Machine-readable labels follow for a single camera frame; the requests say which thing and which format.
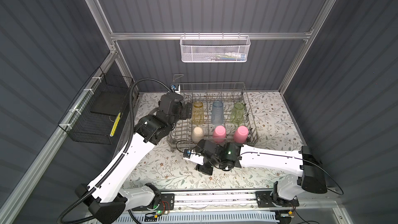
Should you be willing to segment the yellow glass cup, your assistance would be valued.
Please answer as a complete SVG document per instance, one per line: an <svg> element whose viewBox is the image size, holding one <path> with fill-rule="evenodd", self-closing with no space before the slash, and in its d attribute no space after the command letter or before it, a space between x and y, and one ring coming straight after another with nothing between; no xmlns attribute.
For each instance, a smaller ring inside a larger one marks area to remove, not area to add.
<svg viewBox="0 0 398 224"><path fill-rule="evenodd" d="M204 104L201 101L193 103L192 108L192 123L193 124L204 124Z"/></svg>

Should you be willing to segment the pink plastic cup front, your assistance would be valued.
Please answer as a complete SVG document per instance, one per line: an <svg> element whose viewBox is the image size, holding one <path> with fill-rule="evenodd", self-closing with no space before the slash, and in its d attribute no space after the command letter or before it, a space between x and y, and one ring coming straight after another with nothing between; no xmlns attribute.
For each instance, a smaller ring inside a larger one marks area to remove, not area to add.
<svg viewBox="0 0 398 224"><path fill-rule="evenodd" d="M215 143L223 143L226 141L227 131L226 128L222 125L217 126L214 129L212 139Z"/></svg>

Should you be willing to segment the pink plastic cup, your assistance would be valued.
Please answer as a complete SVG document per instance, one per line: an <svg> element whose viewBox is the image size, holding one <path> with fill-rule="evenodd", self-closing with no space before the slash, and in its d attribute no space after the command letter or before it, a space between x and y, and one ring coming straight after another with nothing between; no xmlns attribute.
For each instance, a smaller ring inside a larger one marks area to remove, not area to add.
<svg viewBox="0 0 398 224"><path fill-rule="evenodd" d="M249 130L246 126L242 125L237 128L234 133L234 142L236 143L245 143L247 141L249 135Z"/></svg>
<svg viewBox="0 0 398 224"><path fill-rule="evenodd" d="M227 131L226 128L222 125L217 126L214 129L212 139L215 143L223 143L226 141Z"/></svg>

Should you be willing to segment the beige plastic cup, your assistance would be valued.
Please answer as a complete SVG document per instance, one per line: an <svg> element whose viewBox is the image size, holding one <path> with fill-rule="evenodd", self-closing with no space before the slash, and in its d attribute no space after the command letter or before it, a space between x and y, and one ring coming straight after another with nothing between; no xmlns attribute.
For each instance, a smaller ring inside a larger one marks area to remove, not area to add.
<svg viewBox="0 0 398 224"><path fill-rule="evenodd" d="M201 127L195 127L191 134L192 141L198 143L205 138L204 131Z"/></svg>

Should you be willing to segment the blue translucent cup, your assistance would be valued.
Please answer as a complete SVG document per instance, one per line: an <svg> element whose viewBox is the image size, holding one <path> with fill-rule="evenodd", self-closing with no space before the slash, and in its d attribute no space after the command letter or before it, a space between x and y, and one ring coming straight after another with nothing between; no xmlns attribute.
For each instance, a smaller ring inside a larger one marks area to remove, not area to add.
<svg viewBox="0 0 398 224"><path fill-rule="evenodd" d="M224 123L223 102L214 101L211 109L211 123L219 126Z"/></svg>

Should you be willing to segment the grey wire dish rack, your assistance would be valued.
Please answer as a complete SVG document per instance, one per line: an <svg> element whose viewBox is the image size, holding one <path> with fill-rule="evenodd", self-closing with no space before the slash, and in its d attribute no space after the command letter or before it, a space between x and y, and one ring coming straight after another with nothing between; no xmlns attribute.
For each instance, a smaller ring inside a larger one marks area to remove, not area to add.
<svg viewBox="0 0 398 224"><path fill-rule="evenodd" d="M201 127L204 131L205 139L211 140L214 129L217 127L211 123L211 109L214 101L223 102L224 123L227 138L225 142L233 142L234 133L241 125L231 122L231 111L234 103L242 102L245 105L245 117L242 125L249 130L246 144L254 146L259 141L259 134L255 124L255 118L249 102L249 94L246 86L241 82L212 82L212 83L184 83L183 74L175 74L173 82L180 84L180 94L184 96L186 102L194 103L201 101L204 104L204 124L193 124L192 118L181 120L175 129L168 135L167 142L171 149L192 148L194 143L191 138L192 130Z"/></svg>

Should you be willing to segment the green glass cup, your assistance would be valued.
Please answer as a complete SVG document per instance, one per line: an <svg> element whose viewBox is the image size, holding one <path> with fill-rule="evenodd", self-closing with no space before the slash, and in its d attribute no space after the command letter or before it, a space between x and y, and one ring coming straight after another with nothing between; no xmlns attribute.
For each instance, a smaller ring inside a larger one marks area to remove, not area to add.
<svg viewBox="0 0 398 224"><path fill-rule="evenodd" d="M245 117L245 105L242 102L234 103L231 111L231 122L235 125L242 125Z"/></svg>

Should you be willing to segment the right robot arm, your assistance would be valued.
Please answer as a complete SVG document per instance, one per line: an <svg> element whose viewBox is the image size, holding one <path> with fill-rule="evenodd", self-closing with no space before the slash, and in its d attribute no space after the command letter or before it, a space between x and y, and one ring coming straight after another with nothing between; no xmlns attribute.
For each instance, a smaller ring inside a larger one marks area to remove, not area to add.
<svg viewBox="0 0 398 224"><path fill-rule="evenodd" d="M257 193L259 206L297 207L297 196L308 192L326 194L329 173L315 159L308 146L300 150L278 151L247 144L228 142L224 145L200 140L193 149L185 149L183 158L196 164L195 169L211 176L214 169L229 172L235 168L265 168L282 171L286 177L274 182L272 191Z"/></svg>

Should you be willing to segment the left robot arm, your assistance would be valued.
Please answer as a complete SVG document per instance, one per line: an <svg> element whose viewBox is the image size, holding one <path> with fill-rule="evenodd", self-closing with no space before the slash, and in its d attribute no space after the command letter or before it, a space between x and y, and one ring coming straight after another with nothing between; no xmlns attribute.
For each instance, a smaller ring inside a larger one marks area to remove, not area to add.
<svg viewBox="0 0 398 224"><path fill-rule="evenodd" d="M186 102L180 94L179 83L173 82L170 86L160 83L167 93L162 95L155 114L144 116L136 123L133 92L143 81L137 80L129 89L130 133L126 144L94 180L76 188L79 199L60 214L58 224L64 224L64 217L81 203L88 207L91 215L73 220L74 224L94 219L102 224L111 224L124 211L141 206L157 208L159 205L161 194L152 184L126 191L121 187L146 154L174 130L179 120L192 117L192 103Z"/></svg>

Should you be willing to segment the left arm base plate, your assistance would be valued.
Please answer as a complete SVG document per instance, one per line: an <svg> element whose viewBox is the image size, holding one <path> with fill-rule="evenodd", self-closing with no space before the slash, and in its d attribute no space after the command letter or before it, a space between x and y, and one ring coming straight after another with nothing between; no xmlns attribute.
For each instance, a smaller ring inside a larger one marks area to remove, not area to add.
<svg viewBox="0 0 398 224"><path fill-rule="evenodd" d="M160 194L155 196L149 206L139 206L132 211L171 211L174 209L175 194Z"/></svg>

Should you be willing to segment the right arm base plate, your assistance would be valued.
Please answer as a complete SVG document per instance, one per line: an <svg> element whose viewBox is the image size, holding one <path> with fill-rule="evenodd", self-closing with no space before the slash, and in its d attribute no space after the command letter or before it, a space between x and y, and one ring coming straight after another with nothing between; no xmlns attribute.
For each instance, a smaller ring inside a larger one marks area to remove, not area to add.
<svg viewBox="0 0 398 224"><path fill-rule="evenodd" d="M273 192L270 190L256 191L255 192L258 207L270 208L270 207L298 207L299 201L297 197L292 200L285 200L282 198L274 197Z"/></svg>

